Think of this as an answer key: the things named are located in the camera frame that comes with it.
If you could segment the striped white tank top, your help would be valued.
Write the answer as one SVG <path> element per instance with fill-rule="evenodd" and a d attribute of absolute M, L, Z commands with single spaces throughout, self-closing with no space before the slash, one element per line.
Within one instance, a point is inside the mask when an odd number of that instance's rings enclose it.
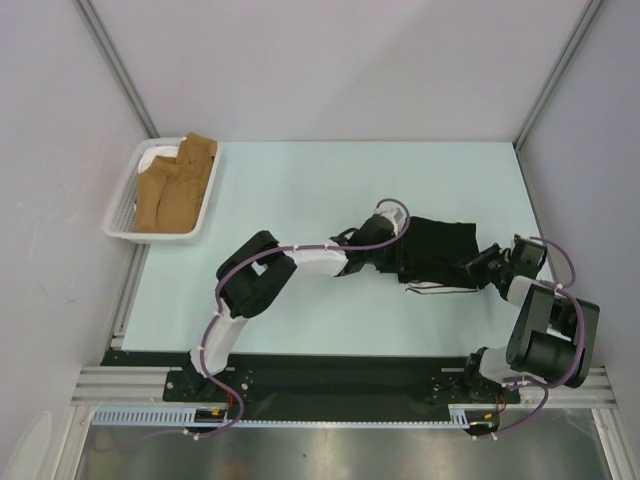
<path fill-rule="evenodd" d="M 405 290 L 418 295 L 454 294 L 454 293 L 475 293 L 477 288 L 460 286 L 447 286 L 434 282 L 407 283 Z"/>

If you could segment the black tank top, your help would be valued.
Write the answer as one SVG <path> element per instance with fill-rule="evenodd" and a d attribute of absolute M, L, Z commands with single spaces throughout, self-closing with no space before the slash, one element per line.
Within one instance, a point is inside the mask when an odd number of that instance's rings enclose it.
<path fill-rule="evenodd" d="M 474 223 L 447 223 L 413 216 L 401 246 L 402 269 L 394 274 L 407 283 L 434 282 L 477 288 L 462 261 L 479 253 Z"/>

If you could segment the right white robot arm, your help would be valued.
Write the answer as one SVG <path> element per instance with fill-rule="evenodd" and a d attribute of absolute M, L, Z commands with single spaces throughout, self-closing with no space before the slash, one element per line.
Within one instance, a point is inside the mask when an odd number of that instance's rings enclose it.
<path fill-rule="evenodd" d="M 569 281 L 538 277 L 550 249 L 567 261 Z M 499 389 L 540 386 L 577 389 L 589 375 L 600 307 L 569 292 L 575 266 L 557 243 L 516 235 L 512 246 L 494 244 L 464 263 L 479 288 L 492 285 L 519 310 L 506 345 L 470 354 L 461 376 L 463 393 L 484 401 Z"/>

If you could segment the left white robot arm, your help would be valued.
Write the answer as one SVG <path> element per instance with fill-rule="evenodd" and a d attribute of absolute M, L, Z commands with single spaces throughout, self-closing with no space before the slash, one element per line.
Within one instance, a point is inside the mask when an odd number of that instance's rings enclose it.
<path fill-rule="evenodd" d="M 398 242 L 409 224 L 404 204 L 383 199 L 361 227 L 321 244 L 282 245 L 267 230 L 256 233 L 217 271 L 216 311 L 190 352 L 193 368 L 186 377 L 187 389 L 202 400 L 219 392 L 219 373 L 227 366 L 246 323 L 269 308 L 295 274 L 342 277 L 358 273 Z"/>

